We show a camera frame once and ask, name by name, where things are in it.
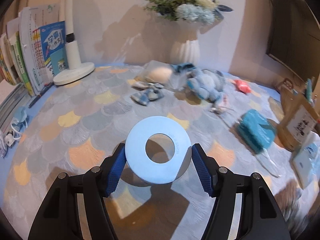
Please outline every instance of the green book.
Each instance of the green book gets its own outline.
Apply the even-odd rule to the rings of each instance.
[[[28,93],[30,96],[34,96],[35,93],[33,91],[33,88],[31,86],[26,67],[24,64],[23,56],[22,56],[22,51],[21,51],[21,46],[20,46],[20,38],[19,38],[19,32],[15,32],[10,39],[9,39],[10,44],[13,46],[16,62],[17,62],[17,67],[21,73],[22,81],[25,84]]]

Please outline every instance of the white lamp base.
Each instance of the white lamp base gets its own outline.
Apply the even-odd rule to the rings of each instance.
[[[94,71],[94,63],[86,62],[75,69],[65,69],[53,78],[57,86],[65,85],[79,80]]]

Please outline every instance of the blue face mask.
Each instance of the blue face mask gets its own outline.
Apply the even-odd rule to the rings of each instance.
[[[27,125],[27,109],[24,106],[19,106],[19,108],[14,113],[14,116],[11,120],[11,127],[14,130],[14,132],[19,133],[20,129],[24,125],[24,123]]]

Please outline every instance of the blue stuffed animal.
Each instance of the blue stuffed animal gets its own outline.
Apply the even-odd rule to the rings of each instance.
[[[187,79],[187,86],[198,98],[216,103],[222,97],[226,80],[220,71],[196,68],[191,76]]]

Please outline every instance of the metal screw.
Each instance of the metal screw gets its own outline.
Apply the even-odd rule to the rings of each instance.
[[[260,179],[261,178],[261,176],[260,176],[260,174],[259,173],[254,173],[253,175],[252,175],[255,179]]]
[[[64,179],[65,177],[66,177],[66,173],[65,172],[62,172],[62,173],[60,173],[59,175],[58,175],[58,178],[59,179]]]
[[[219,168],[219,171],[220,171],[221,173],[227,173],[227,172],[228,172],[228,169],[227,169],[226,167],[220,167],[220,168]]]
[[[100,167],[99,167],[99,166],[94,166],[94,167],[91,169],[91,171],[92,171],[93,173],[97,173],[97,172],[100,171]]]

